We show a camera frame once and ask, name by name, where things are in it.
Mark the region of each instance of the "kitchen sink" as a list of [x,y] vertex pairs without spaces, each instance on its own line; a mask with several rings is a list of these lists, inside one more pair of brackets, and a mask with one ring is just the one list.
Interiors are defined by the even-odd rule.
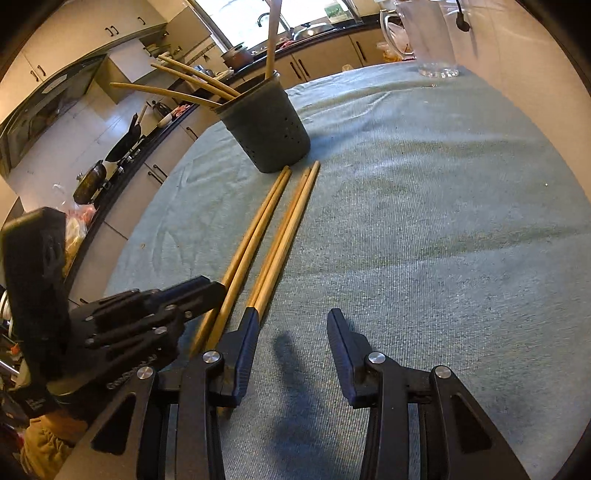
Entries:
[[311,25],[308,28],[304,28],[303,30],[300,30],[298,33],[296,33],[294,35],[294,41],[305,40],[330,30],[334,30],[334,27],[328,23],[318,23]]

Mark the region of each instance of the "black countertop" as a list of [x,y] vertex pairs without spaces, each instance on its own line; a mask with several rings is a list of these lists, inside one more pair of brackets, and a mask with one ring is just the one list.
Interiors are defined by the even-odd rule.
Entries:
[[[347,20],[346,22],[342,22],[341,24],[337,25],[334,30],[330,30],[319,35],[315,35],[314,37],[307,38],[305,40],[300,40],[290,45],[289,47],[283,48],[277,51],[275,56],[276,58],[280,59],[281,57],[284,57],[286,55],[290,55],[304,48],[316,45],[318,43],[322,43],[327,40],[331,40],[333,38],[341,37],[343,35],[348,35],[358,31],[373,30],[374,28],[379,28],[379,14],[364,17],[363,23],[361,24],[357,24],[353,20]],[[262,57],[261,59],[244,67],[243,69],[234,72],[234,75],[228,77],[223,82],[232,83],[232,81],[236,79],[236,77],[248,75],[249,73],[258,70],[259,68],[262,68],[265,65],[266,60],[266,56]],[[184,81],[182,79],[178,79],[170,86],[170,89],[174,90],[183,82]],[[194,95],[201,98],[210,98],[213,96],[210,92],[204,89],[197,90],[194,93]],[[69,294],[70,290],[72,289],[74,279],[76,278],[78,270],[80,269],[80,266],[84,261],[84,257],[88,252],[88,249],[92,241],[94,240],[97,232],[99,231],[100,226],[105,221],[107,215],[119,199],[119,196],[121,195],[123,190],[125,190],[126,186],[129,184],[134,175],[138,172],[140,167],[143,165],[144,161],[148,159],[148,157],[164,141],[164,139],[170,134],[170,132],[174,128],[176,128],[183,121],[183,119],[187,118],[198,107],[199,105],[192,104],[191,107],[189,107],[187,110],[183,112],[182,115],[175,118],[166,127],[156,127],[154,130],[152,130],[138,144],[138,146],[132,150],[131,155],[129,156],[129,161],[127,161],[123,165],[124,171],[120,174],[117,174],[116,177],[113,176],[111,178],[111,187],[108,190],[103,189],[99,193],[97,199],[95,200],[95,216],[88,227],[85,239],[80,244],[78,253],[76,254],[76,257],[72,263],[72,267],[70,268],[68,276],[65,280],[67,294]]]

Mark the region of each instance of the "gray utensil holder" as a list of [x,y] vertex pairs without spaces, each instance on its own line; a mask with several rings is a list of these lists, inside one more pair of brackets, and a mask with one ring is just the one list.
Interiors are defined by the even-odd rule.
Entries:
[[310,151],[310,137],[279,83],[258,75],[235,88],[240,97],[214,111],[263,173],[293,165]]

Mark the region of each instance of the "glass pitcher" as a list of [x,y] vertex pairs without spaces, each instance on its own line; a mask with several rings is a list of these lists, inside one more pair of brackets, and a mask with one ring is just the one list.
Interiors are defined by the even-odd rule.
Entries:
[[[403,60],[414,56],[418,61],[419,73],[427,77],[458,75],[452,41],[437,0],[389,0],[382,3],[391,7],[380,11],[382,32],[390,47]],[[394,41],[396,33],[388,27],[388,19],[397,16],[402,20],[412,53],[398,48]]]

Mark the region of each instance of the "yellow cloth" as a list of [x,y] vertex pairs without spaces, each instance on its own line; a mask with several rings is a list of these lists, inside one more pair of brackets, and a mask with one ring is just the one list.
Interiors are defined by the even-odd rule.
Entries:
[[86,422],[65,412],[31,420],[21,450],[22,467],[40,480],[53,480],[72,452],[70,445],[80,440],[86,429]]

